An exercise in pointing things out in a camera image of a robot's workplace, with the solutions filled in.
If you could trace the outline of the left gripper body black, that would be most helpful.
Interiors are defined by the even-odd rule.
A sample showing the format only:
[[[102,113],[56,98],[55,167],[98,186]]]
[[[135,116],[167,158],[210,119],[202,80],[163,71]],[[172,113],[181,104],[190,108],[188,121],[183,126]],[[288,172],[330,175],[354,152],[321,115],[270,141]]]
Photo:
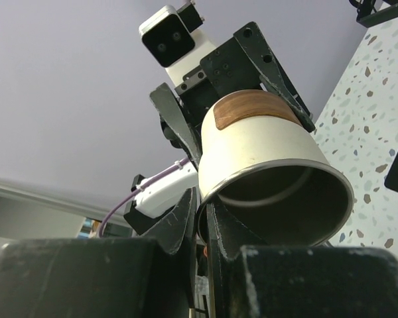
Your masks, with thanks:
[[[201,59],[200,67],[206,74],[204,80],[184,92],[177,92],[176,88],[171,90],[182,108],[187,123],[191,124],[198,134],[202,147],[200,129],[211,106],[229,93],[241,89],[259,89],[261,82],[256,69],[242,49],[215,49]],[[173,131],[161,116],[160,118],[165,137],[176,147],[182,148]]]

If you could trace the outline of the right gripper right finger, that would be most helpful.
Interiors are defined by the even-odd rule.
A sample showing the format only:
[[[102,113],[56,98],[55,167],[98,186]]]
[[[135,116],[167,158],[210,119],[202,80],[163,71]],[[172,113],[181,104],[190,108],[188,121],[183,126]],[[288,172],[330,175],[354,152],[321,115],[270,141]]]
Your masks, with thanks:
[[[205,218],[212,317],[398,317],[388,251],[267,246],[221,203]]]

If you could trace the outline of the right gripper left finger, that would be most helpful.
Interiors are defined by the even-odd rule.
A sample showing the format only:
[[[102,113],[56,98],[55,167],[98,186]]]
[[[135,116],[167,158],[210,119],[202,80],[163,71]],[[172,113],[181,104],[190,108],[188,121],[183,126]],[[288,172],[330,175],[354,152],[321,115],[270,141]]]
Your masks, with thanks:
[[[188,317],[197,194],[134,238],[41,239],[0,250],[0,317]]]

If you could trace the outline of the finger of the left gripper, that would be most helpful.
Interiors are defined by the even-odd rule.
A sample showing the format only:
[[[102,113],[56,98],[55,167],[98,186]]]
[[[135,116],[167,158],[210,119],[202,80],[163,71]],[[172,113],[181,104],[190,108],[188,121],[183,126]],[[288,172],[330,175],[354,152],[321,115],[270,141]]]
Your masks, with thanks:
[[[171,88],[167,83],[162,83],[150,92],[149,97],[159,115],[178,138],[185,153],[198,170],[202,156],[198,134],[193,126],[187,123],[182,108]]]
[[[256,69],[259,80],[266,90],[286,101],[308,132],[314,131],[311,112],[268,45],[257,23],[253,21],[247,23],[236,31],[233,37]]]

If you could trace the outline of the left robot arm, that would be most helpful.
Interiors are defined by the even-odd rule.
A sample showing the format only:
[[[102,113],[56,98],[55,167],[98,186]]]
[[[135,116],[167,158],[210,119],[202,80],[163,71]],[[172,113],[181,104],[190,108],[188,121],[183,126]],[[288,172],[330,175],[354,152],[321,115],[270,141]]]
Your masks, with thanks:
[[[153,177],[134,178],[131,189],[136,194],[124,218],[140,235],[174,207],[186,189],[197,185],[200,129],[205,114],[220,98],[240,90],[266,89],[287,102],[308,132],[315,129],[310,111],[257,23],[247,23],[220,46],[201,30],[192,35],[195,49],[169,70],[175,88],[162,83],[149,94],[165,138],[188,158]]]

